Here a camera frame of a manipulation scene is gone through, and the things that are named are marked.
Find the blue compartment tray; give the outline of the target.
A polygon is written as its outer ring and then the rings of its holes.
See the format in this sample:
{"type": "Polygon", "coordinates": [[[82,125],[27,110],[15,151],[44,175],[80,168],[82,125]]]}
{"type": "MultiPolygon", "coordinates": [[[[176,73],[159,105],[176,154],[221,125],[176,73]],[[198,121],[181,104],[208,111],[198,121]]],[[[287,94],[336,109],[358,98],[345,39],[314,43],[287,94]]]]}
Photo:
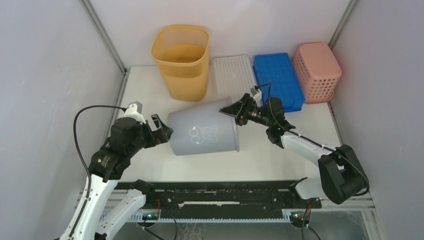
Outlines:
{"type": "Polygon", "coordinates": [[[263,104],[271,96],[282,101],[287,113],[302,110],[305,96],[288,53],[255,55],[252,68],[263,104]]]}

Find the grey bin liner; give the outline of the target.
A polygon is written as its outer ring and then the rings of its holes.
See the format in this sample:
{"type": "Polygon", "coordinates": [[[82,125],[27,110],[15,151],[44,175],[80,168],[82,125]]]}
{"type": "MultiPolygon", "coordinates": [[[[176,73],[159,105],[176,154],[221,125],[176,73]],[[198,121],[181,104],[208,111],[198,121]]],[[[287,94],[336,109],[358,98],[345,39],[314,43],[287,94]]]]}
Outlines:
{"type": "Polygon", "coordinates": [[[231,98],[174,111],[167,116],[173,129],[169,143],[176,156],[240,151],[235,119],[220,113],[231,98]]]}

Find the white perforated plastic basket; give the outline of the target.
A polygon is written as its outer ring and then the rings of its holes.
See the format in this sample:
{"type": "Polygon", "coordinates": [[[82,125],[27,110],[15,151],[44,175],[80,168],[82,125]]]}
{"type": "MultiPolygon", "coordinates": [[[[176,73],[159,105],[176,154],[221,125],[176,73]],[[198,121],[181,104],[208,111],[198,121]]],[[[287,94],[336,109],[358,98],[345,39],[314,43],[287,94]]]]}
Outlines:
{"type": "Polygon", "coordinates": [[[216,93],[219,99],[239,100],[257,85],[253,66],[247,55],[217,57],[212,60],[216,93]]]}

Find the pink perforated plastic basket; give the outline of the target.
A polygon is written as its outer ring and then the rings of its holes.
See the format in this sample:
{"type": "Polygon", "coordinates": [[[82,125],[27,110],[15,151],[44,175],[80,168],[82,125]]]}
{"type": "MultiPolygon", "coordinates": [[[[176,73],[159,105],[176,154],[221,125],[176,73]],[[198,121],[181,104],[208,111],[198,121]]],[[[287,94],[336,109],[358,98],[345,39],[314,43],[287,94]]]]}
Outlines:
{"type": "Polygon", "coordinates": [[[306,104],[326,103],[333,98],[342,69],[326,43],[300,45],[292,65],[306,104]]]}

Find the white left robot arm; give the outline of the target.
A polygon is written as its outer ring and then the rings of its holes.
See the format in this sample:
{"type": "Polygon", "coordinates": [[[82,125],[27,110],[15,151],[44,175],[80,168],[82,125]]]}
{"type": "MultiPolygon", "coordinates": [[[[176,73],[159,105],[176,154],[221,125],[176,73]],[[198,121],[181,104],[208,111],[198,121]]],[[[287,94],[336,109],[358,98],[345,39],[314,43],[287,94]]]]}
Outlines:
{"type": "Polygon", "coordinates": [[[167,143],[173,129],[165,125],[157,114],[151,116],[156,130],[139,115],[118,118],[110,129],[110,137],[91,158],[84,196],[60,236],[62,240],[108,240],[138,209],[149,209],[157,200],[153,184],[138,179],[133,182],[125,199],[107,216],[101,218],[107,201],[118,185],[131,158],[140,150],[167,143]]]}

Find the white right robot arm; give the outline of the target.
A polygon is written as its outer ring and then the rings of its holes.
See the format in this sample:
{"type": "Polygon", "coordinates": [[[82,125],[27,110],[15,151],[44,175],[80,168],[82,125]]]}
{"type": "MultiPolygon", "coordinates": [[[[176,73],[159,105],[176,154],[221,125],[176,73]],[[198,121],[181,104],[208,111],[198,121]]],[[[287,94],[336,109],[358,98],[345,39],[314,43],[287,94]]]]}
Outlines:
{"type": "Polygon", "coordinates": [[[354,149],[347,144],[326,146],[295,132],[295,126],[285,118],[279,98],[269,97],[264,106],[259,107],[246,93],[219,112],[234,118],[239,126],[245,126],[249,121],[265,126],[272,144],[290,150],[318,167],[319,177],[304,177],[291,185],[289,203],[293,207],[302,208],[311,199],[328,199],[340,205],[351,197],[369,193],[369,179],[354,149]]]}

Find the yellow ribbed waste bin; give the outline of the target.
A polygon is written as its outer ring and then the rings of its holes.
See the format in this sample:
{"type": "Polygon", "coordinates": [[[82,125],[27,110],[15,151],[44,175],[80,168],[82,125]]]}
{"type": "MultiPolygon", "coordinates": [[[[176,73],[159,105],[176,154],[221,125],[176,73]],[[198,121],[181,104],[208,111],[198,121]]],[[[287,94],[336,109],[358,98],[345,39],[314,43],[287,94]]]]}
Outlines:
{"type": "Polygon", "coordinates": [[[210,34],[199,26],[169,25],[153,41],[151,56],[170,96],[198,102],[209,84],[210,34]]]}

